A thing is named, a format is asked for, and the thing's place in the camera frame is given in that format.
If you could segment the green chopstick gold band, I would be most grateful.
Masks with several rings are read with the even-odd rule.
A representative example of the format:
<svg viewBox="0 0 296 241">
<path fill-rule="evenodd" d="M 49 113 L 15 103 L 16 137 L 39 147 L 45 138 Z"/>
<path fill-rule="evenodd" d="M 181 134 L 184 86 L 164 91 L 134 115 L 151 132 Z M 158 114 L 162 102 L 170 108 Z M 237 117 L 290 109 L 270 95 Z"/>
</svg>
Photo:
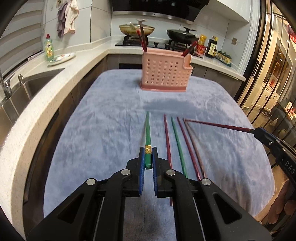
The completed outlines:
<svg viewBox="0 0 296 241">
<path fill-rule="evenodd" d="M 152 147 L 151 147 L 151 130 L 149 124 L 149 113 L 146 113 L 145 119 L 145 168 L 152 169 Z"/>
</svg>

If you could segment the dark red chopstick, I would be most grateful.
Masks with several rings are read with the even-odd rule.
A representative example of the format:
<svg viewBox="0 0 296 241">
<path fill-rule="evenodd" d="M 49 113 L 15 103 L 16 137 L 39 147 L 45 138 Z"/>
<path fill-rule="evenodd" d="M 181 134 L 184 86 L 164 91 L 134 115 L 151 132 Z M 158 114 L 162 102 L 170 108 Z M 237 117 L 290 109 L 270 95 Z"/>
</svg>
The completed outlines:
<svg viewBox="0 0 296 241">
<path fill-rule="evenodd" d="M 189 119 L 185 119 L 185 121 L 191 122 L 191 123 L 199 123 L 199 124 L 208 125 L 208 126 L 215 126 L 215 127 L 219 127 L 219 128 L 225 128 L 225 129 L 244 132 L 244 133 L 254 133 L 254 131 L 255 131 L 255 129 L 252 129 L 252 128 L 223 125 L 223 124 L 219 124 L 219 123 L 210 123 L 210 122 L 205 122 L 205 121 L 189 120 Z"/>
</svg>

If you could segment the bright red chopstick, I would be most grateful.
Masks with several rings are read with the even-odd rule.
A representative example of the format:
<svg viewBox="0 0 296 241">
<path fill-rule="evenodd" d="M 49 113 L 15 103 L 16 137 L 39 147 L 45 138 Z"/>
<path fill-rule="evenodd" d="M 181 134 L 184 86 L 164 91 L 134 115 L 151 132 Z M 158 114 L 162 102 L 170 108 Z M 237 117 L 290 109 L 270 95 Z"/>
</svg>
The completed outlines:
<svg viewBox="0 0 296 241">
<path fill-rule="evenodd" d="M 147 52 L 147 42 L 145 40 L 145 35 L 144 35 L 144 28 L 143 26 L 140 26 L 139 29 L 136 29 L 136 32 L 137 32 L 137 35 L 140 39 L 140 42 L 141 42 L 141 45 L 142 45 L 142 48 L 143 48 L 143 51 L 144 52 Z"/>
</svg>

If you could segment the green chopstick on cloth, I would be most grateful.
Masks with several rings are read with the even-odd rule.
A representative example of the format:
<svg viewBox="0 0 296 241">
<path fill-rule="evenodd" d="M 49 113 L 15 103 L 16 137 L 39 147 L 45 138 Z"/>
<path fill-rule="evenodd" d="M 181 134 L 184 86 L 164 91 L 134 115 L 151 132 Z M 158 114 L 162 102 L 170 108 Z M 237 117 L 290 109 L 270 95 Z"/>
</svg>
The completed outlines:
<svg viewBox="0 0 296 241">
<path fill-rule="evenodd" d="M 175 135 L 175 139 L 176 139 L 176 143 L 177 143 L 177 148 L 178 148 L 180 163 L 181 163 L 181 167 L 182 167 L 182 172 L 183 172 L 184 176 L 186 178 L 188 178 L 188 173 L 187 173 L 187 169 L 186 169 L 186 165 L 185 165 L 184 154 L 183 154 L 182 146 L 181 146 L 181 143 L 180 143 L 180 139 L 179 139 L 179 136 L 178 136 L 176 124 L 175 124 L 175 121 L 174 121 L 173 117 L 171 117 L 171 124 L 172 124 L 172 127 L 173 127 L 173 131 L 174 131 L 174 135 Z"/>
</svg>

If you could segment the glass sliding door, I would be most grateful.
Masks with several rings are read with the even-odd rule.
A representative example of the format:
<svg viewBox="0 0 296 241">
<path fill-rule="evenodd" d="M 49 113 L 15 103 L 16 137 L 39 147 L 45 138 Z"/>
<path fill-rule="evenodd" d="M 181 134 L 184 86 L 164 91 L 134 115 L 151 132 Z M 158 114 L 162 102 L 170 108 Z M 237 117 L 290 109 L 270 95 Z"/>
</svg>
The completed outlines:
<svg viewBox="0 0 296 241">
<path fill-rule="evenodd" d="M 238 104 L 255 128 L 295 145 L 295 27 L 274 1 L 263 1 L 261 9 Z"/>
</svg>

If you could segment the brown chopstick on cloth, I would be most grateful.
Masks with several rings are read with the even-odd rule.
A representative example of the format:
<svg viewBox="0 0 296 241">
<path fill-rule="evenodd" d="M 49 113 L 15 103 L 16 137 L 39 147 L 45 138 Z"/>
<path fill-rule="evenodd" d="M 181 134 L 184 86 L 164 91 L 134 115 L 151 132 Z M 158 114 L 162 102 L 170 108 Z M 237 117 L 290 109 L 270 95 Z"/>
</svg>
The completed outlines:
<svg viewBox="0 0 296 241">
<path fill-rule="evenodd" d="M 192 133 L 191 133 L 191 131 L 190 131 L 189 124 L 186 122 L 186 120 L 185 120 L 184 118 L 183 118 L 183 122 L 184 122 L 185 127 L 186 127 L 186 129 L 187 129 L 187 132 L 188 132 L 188 134 L 189 134 L 189 137 L 190 137 L 190 140 L 191 140 L 191 142 L 192 142 L 192 146 L 193 146 L 193 148 L 194 148 L 195 154 L 196 154 L 196 156 L 197 156 L 197 160 L 198 160 L 198 163 L 199 163 L 199 167 L 200 167 L 200 170 L 201 170 L 201 172 L 202 172 L 202 177 L 203 177 L 203 178 L 206 178 L 206 174 L 205 174 L 205 171 L 204 171 L 204 166 L 203 166 L 203 163 L 202 163 L 202 159 L 201 159 L 200 153 L 199 153 L 199 151 L 198 151 L 198 149 L 197 149 L 196 142 L 195 142 L 195 140 L 194 140 L 194 138 L 193 138 L 193 136 L 192 136 Z"/>
</svg>

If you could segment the grey-blue fleece table cloth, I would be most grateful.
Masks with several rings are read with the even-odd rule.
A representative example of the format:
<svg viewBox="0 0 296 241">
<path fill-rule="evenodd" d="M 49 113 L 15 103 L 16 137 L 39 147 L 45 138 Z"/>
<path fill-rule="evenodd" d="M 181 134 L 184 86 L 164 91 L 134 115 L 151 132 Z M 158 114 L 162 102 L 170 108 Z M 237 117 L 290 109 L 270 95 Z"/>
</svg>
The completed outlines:
<svg viewBox="0 0 296 241">
<path fill-rule="evenodd" d="M 167 158 L 164 114 L 173 168 L 182 171 L 171 124 L 173 117 L 190 179 L 195 170 L 177 121 L 184 119 L 250 128 L 251 123 L 219 84 L 191 77 L 185 92 L 153 92 L 140 88 L 139 70 L 109 70 L 91 85 L 69 118 L 53 155 L 44 194 L 48 216 L 84 181 L 109 178 L 144 146 L 149 113 L 152 145 Z M 263 145 L 254 135 L 199 123 L 189 124 L 206 177 L 251 216 L 257 216 L 274 194 L 274 178 Z"/>
</svg>

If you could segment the spice jar rack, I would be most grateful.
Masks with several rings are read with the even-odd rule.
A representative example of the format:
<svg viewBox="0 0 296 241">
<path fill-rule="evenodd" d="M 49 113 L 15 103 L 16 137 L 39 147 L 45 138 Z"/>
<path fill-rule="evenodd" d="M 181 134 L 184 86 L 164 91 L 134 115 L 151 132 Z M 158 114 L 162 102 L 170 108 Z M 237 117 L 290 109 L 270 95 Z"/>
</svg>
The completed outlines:
<svg viewBox="0 0 296 241">
<path fill-rule="evenodd" d="M 228 55 L 226 52 L 218 51 L 215 55 L 215 58 L 223 64 L 231 67 L 232 57 Z"/>
</svg>

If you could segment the dark soy sauce bottle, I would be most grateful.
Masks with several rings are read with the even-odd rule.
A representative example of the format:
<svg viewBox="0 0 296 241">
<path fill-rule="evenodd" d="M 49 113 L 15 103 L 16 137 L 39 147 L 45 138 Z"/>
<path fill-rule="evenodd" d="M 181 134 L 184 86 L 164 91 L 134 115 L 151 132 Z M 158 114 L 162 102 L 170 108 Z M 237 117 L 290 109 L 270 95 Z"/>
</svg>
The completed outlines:
<svg viewBox="0 0 296 241">
<path fill-rule="evenodd" d="M 217 52 L 217 42 L 218 38 L 213 36 L 209 41 L 207 45 L 207 49 L 205 52 L 205 56 L 208 58 L 214 58 Z"/>
</svg>

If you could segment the black gas hob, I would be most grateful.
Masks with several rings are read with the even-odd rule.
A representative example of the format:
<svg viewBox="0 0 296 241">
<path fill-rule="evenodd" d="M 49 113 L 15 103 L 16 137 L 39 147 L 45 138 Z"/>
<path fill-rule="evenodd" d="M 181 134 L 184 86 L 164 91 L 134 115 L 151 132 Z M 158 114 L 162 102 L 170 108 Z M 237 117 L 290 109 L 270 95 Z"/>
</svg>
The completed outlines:
<svg viewBox="0 0 296 241">
<path fill-rule="evenodd" d="M 189 40 L 189 44 L 176 42 L 171 39 L 165 40 L 162 42 L 156 42 L 153 40 L 148 41 L 148 38 L 146 37 L 146 40 L 147 40 L 147 47 L 148 48 L 170 50 L 170 51 L 180 52 L 182 54 L 185 51 L 187 51 L 188 49 L 189 49 L 188 54 L 194 54 L 194 49 L 197 47 L 197 44 L 199 42 L 199 38 L 197 35 L 195 36 L 195 38 L 193 40 Z M 124 39 L 122 41 L 116 43 L 115 46 L 142 47 L 142 43 L 141 43 L 139 37 L 125 36 Z"/>
</svg>

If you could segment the black wok with lid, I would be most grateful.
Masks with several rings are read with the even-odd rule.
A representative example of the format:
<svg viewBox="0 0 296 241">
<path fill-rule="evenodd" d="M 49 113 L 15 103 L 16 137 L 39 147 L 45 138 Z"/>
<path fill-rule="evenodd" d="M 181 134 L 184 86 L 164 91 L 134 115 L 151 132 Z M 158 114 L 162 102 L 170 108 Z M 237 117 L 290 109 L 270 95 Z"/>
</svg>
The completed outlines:
<svg viewBox="0 0 296 241">
<path fill-rule="evenodd" d="M 175 42 L 184 43 L 190 45 L 192 42 L 199 40 L 199 37 L 197 35 L 194 35 L 190 33 L 190 31 L 196 32 L 194 29 L 189 29 L 187 27 L 184 27 L 185 30 L 174 30 L 174 29 L 168 29 L 166 31 L 168 37 Z"/>
</svg>

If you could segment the beige wok with lid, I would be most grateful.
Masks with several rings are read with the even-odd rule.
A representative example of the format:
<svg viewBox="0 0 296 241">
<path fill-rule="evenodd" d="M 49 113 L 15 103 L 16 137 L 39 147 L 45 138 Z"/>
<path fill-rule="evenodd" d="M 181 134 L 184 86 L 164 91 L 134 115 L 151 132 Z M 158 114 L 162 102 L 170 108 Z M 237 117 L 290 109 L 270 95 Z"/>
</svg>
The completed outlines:
<svg viewBox="0 0 296 241">
<path fill-rule="evenodd" d="M 126 36 L 137 36 L 137 30 L 141 31 L 141 28 L 143 28 L 144 35 L 149 36 L 154 32 L 155 27 L 147 25 L 146 22 L 147 20 L 145 19 L 137 19 L 137 23 L 129 22 L 127 24 L 122 24 L 119 25 L 119 29 Z"/>
</svg>

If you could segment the green dish soap bottle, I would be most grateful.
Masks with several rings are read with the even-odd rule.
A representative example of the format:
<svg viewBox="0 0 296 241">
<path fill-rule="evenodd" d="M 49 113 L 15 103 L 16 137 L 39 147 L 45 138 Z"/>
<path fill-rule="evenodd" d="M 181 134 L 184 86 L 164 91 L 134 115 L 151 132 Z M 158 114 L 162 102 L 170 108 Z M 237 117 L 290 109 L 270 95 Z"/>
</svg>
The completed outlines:
<svg viewBox="0 0 296 241">
<path fill-rule="evenodd" d="M 53 40 L 51 39 L 50 35 L 46 35 L 46 40 L 45 40 L 45 55 L 47 61 L 53 60 L 54 59 L 54 48 L 53 48 Z"/>
</svg>

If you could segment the pink hanging towel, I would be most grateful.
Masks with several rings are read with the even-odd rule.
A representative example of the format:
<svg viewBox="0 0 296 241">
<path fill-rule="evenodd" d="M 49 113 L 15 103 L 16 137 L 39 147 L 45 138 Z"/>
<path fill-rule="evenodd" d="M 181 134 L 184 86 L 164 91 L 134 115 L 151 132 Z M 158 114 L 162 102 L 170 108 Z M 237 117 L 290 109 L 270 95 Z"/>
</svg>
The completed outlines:
<svg viewBox="0 0 296 241">
<path fill-rule="evenodd" d="M 68 1 L 66 10 L 65 10 L 65 27 L 63 35 L 67 33 L 75 33 L 75 19 L 79 15 L 79 8 L 77 0 Z"/>
</svg>

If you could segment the window roller blind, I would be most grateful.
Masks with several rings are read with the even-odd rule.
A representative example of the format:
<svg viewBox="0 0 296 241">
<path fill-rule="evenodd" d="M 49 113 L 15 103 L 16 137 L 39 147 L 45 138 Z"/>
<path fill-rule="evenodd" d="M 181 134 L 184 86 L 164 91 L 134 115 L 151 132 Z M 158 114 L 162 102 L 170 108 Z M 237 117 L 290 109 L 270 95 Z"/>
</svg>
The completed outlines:
<svg viewBox="0 0 296 241">
<path fill-rule="evenodd" d="M 5 29 L 0 47 L 2 75 L 42 50 L 44 4 L 44 1 L 27 1 Z"/>
</svg>

